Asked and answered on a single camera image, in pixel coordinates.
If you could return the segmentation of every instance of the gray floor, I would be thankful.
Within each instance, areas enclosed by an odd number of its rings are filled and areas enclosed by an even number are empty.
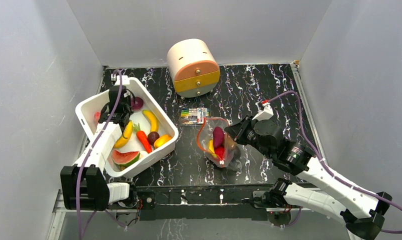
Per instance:
[[[85,223],[89,213],[83,214]],[[120,216],[125,222],[130,216]],[[76,213],[67,213],[60,240],[77,240]],[[348,240],[344,226],[333,219],[309,210],[302,211],[299,221],[291,227],[271,227],[265,221],[250,219],[167,219],[140,221],[127,231],[104,212],[92,219],[84,240]]]

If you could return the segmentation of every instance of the transparent bag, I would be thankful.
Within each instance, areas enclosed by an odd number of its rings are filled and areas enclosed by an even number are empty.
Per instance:
[[[225,130],[229,126],[228,120],[221,117],[204,118],[204,123],[196,136],[196,143],[198,147],[204,152],[204,156],[210,161],[215,163],[219,168],[225,168],[229,165],[234,158],[235,149],[237,144],[224,132],[224,154],[223,158],[210,151],[210,140],[213,139],[213,130],[220,127]]]

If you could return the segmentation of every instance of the black marble tabletop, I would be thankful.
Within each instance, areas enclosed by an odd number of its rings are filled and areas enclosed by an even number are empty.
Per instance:
[[[113,69],[106,69],[100,91],[110,88]],[[220,80],[212,93],[181,99],[173,88],[166,67],[127,68],[122,74],[138,78],[178,128],[176,147],[169,155],[132,179],[136,186],[203,186],[233,184],[273,184],[278,178],[300,182],[294,176],[280,171],[269,159],[251,146],[239,146],[240,157],[232,162],[233,169],[219,168],[204,157],[197,146],[201,126],[179,124],[182,108],[206,107],[210,116],[237,123],[245,115],[258,112],[256,103],[271,99],[288,90],[298,92],[289,64],[223,65]],[[293,141],[305,143],[301,136],[295,97],[285,96],[272,103],[273,119],[284,128],[284,135]],[[303,111],[307,137],[314,140],[307,116]],[[118,179],[107,176],[109,182]]]

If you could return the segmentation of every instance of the carrot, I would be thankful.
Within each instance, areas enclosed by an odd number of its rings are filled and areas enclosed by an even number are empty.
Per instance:
[[[133,131],[136,132],[136,137],[145,148],[145,151],[147,153],[151,153],[152,152],[151,145],[148,142],[148,138],[145,132],[141,131],[141,126],[139,125],[139,123],[137,125],[136,124],[133,125]]]

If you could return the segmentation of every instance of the white plastic bin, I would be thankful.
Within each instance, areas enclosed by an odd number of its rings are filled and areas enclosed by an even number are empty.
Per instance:
[[[153,96],[147,91],[147,89],[141,84],[136,77],[122,76],[122,84],[133,92],[136,97],[140,97],[143,100],[142,110],[150,110],[158,119],[158,134],[160,136],[168,134],[171,136],[171,140],[162,145],[161,147],[153,150],[147,156],[140,158],[137,162],[127,167],[125,170],[120,171],[120,168],[113,162],[111,156],[108,158],[108,163],[105,164],[105,170],[111,177],[133,178],[137,174],[141,173],[158,160],[164,158],[175,149],[176,140],[178,139],[178,129],[166,115],[160,105],[154,100]],[[94,139],[94,133],[96,131],[96,123],[94,122],[94,114],[101,111],[103,106],[109,101],[108,91],[101,92],[94,95],[76,106],[76,115],[79,118],[87,137],[92,142]],[[150,133],[150,122],[142,114],[142,110],[133,113],[130,116],[130,120],[133,124],[140,124],[140,128],[145,134]],[[133,132],[129,142],[118,149],[121,153],[133,152],[133,151],[145,151],[143,145],[139,142],[136,134]]]

